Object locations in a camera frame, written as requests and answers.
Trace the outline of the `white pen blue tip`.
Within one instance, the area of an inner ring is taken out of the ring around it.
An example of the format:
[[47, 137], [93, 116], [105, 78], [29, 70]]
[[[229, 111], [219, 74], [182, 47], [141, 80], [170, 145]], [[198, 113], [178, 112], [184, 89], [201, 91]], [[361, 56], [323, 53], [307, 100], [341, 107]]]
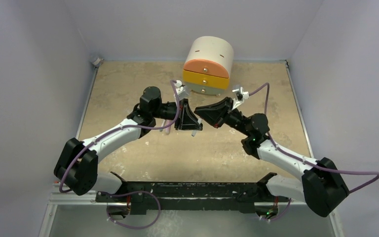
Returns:
[[199, 119], [197, 120], [197, 127], [196, 127], [196, 128], [192, 131], [192, 133], [191, 133], [192, 137], [195, 137], [196, 134], [197, 134], [197, 132], [202, 131], [202, 130], [203, 130], [202, 119], [199, 118]]

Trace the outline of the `pink marker pen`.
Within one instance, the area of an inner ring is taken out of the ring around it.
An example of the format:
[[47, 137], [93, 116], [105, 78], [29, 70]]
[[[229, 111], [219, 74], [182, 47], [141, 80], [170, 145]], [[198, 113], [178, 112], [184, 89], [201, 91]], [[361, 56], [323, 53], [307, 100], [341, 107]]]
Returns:
[[165, 135], [169, 135], [170, 134], [171, 126], [173, 126], [173, 125], [174, 125], [174, 122], [172, 120], [167, 120], [165, 128], [163, 130], [164, 133], [165, 133]]

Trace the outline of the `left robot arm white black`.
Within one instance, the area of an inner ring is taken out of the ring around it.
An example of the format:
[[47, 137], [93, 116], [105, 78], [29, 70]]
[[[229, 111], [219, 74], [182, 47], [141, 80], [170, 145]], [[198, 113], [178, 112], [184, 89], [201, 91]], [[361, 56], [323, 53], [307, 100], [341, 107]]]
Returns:
[[190, 89], [186, 85], [173, 85], [174, 102], [162, 102], [158, 87], [144, 89], [140, 101], [133, 111], [115, 127], [91, 138], [80, 141], [68, 140], [54, 168], [60, 180], [59, 191], [74, 192], [81, 196], [89, 191], [108, 193], [116, 202], [127, 197], [125, 181], [119, 175], [99, 173], [98, 164], [120, 147], [138, 140], [152, 130], [201, 131], [203, 126], [189, 107], [187, 97]]

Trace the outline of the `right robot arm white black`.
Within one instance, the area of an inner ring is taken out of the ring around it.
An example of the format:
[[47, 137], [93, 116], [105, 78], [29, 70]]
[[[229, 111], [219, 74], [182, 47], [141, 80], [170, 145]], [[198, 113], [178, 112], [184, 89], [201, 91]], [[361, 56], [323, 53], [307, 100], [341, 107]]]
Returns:
[[332, 160], [301, 157], [293, 151], [285, 151], [271, 139], [265, 114], [247, 117], [234, 108], [233, 103], [233, 99], [226, 97], [220, 102], [196, 107], [194, 113], [214, 128], [226, 124], [246, 135], [241, 140], [246, 154], [272, 163], [293, 176], [291, 179], [272, 175], [258, 186], [260, 199], [293, 198], [306, 203], [315, 214], [327, 217], [349, 196], [350, 190]]

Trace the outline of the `small three-drawer cabinet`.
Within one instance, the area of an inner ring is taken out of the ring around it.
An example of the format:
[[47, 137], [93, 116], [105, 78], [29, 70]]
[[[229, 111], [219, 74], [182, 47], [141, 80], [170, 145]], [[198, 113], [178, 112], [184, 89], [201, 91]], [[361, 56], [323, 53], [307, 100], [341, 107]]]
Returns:
[[182, 79], [192, 91], [220, 95], [229, 86], [234, 50], [229, 42], [214, 36], [194, 40], [183, 66]]

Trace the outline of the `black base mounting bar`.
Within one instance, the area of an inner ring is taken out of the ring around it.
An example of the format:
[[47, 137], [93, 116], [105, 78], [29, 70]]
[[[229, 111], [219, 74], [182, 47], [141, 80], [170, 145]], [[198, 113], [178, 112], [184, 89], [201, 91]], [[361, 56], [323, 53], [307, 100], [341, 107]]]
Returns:
[[260, 182], [127, 182], [114, 194], [99, 191], [96, 201], [132, 215], [149, 210], [238, 211], [275, 216], [286, 197], [272, 196]]

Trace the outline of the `grey corner bracket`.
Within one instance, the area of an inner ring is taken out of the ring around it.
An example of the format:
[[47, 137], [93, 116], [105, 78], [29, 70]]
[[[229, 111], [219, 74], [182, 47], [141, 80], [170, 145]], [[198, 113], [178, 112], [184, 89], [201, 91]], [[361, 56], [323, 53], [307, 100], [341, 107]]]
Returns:
[[100, 56], [94, 56], [90, 59], [90, 62], [93, 66], [95, 66], [96, 68], [100, 67], [103, 62], [104, 62], [104, 59]]

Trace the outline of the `aluminium frame rail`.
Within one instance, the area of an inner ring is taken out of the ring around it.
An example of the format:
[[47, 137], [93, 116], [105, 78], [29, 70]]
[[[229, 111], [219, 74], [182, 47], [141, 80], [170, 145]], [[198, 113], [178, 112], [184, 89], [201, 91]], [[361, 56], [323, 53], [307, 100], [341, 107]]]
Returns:
[[[158, 87], [162, 102], [173, 102], [170, 80], [182, 79], [182, 62], [108, 61], [94, 80], [86, 112], [76, 139], [83, 141], [122, 122], [132, 111], [145, 88]], [[257, 92], [239, 107], [245, 116], [267, 116], [271, 139], [285, 151], [312, 157], [308, 137], [295, 102], [285, 62], [235, 62], [230, 85], [254, 91], [268, 82], [275, 95], [264, 103], [266, 91]], [[210, 105], [226, 97], [190, 92], [189, 107]], [[106, 156], [99, 173], [113, 172], [125, 182], [260, 182], [272, 175], [293, 178], [280, 167], [245, 153], [241, 140], [246, 135], [223, 125], [210, 126], [195, 137], [190, 131], [171, 129], [169, 135], [152, 130]], [[149, 210], [132, 215], [122, 207], [96, 201], [99, 191], [81, 196], [70, 191], [53, 191], [47, 219], [40, 235], [46, 237], [341, 237], [343, 231], [336, 209], [327, 217], [315, 214], [306, 203], [287, 198], [273, 216], [238, 211]]]

